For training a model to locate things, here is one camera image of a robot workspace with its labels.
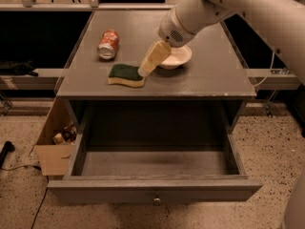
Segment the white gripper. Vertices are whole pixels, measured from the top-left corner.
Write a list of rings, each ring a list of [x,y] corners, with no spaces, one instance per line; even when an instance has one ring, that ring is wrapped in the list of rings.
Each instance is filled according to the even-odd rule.
[[[162,40],[151,45],[138,69],[142,77],[150,75],[166,60],[171,55],[172,48],[181,48],[194,39],[194,35],[181,26],[175,8],[169,10],[161,20],[158,35]]]

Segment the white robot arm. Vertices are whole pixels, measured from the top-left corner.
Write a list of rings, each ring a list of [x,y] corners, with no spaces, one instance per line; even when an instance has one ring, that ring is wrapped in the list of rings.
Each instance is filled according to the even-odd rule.
[[[203,29],[236,14],[260,36],[301,83],[305,83],[305,7],[294,0],[181,0],[159,26],[159,37],[171,47],[190,42]],[[281,158],[274,164],[274,179],[292,175],[292,188],[280,223],[272,196],[249,220],[230,222],[216,211],[182,229],[305,229],[304,159]]]

